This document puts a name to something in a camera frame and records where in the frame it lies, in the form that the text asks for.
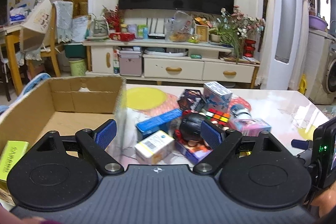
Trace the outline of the person's right hand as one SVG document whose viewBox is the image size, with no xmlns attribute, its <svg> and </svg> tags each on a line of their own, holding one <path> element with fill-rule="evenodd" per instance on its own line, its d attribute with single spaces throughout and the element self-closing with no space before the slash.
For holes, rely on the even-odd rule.
<svg viewBox="0 0 336 224">
<path fill-rule="evenodd" d="M 311 203 L 312 206 L 318 207 L 319 217 L 323 217 L 324 215 L 331 212 L 331 210 L 335 207 L 335 204 L 336 204 L 335 184 L 326 189 Z"/>
</svg>

